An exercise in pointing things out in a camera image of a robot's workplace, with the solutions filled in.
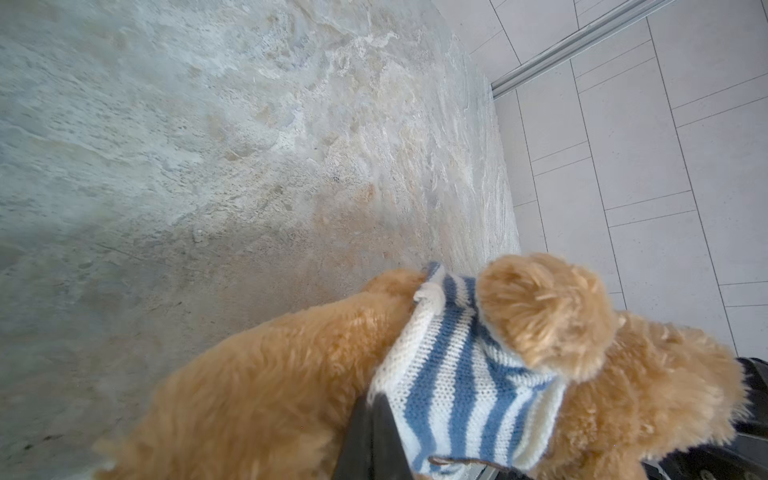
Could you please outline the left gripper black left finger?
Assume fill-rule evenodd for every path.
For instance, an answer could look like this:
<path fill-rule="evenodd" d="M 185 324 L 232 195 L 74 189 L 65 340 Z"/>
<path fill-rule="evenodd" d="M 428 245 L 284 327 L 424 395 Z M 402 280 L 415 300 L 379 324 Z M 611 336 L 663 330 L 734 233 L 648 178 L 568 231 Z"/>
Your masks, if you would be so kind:
<path fill-rule="evenodd" d="M 331 479 L 371 479 L 372 446 L 371 410 L 362 395 L 354 404 Z"/>

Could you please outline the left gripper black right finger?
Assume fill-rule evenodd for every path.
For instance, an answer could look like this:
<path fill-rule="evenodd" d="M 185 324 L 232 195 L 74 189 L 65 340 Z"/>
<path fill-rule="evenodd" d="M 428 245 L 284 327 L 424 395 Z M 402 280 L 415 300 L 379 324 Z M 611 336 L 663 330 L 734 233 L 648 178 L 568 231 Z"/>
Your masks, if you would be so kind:
<path fill-rule="evenodd" d="M 372 403 L 371 475 L 374 480 L 414 479 L 384 394 L 377 394 Z"/>

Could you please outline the blue white striped knit sweater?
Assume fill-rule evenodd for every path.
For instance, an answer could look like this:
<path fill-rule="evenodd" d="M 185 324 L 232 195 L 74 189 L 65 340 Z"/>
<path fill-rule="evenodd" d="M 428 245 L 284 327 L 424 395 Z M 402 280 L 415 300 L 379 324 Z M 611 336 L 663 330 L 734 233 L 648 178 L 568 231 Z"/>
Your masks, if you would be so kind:
<path fill-rule="evenodd" d="M 473 463 L 531 470 L 547 450 L 566 381 L 527 368 L 487 322 L 476 281 L 438 262 L 376 371 L 410 469 L 455 479 Z"/>

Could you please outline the brown teddy bear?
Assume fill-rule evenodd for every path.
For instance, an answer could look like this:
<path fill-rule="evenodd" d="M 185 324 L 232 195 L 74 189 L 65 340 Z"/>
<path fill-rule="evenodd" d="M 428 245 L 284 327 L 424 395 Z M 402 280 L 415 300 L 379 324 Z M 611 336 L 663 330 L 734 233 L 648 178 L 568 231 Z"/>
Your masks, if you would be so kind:
<path fill-rule="evenodd" d="M 355 402 L 415 309 L 425 269 L 238 333 L 170 375 L 107 443 L 98 479 L 328 479 Z M 506 255 L 476 295 L 498 341 L 567 383 L 531 479 L 642 479 L 674 451 L 723 445 L 748 418 L 742 363 L 705 332 L 618 311 L 592 271 Z"/>

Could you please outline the right aluminium corner post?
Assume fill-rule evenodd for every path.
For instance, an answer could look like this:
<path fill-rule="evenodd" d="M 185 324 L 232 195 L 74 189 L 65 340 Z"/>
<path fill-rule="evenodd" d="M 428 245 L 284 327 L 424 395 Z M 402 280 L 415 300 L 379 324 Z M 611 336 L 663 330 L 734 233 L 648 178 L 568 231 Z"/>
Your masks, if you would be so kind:
<path fill-rule="evenodd" d="M 493 82 L 493 99 L 503 97 L 672 3 L 674 0 L 624 1 Z"/>

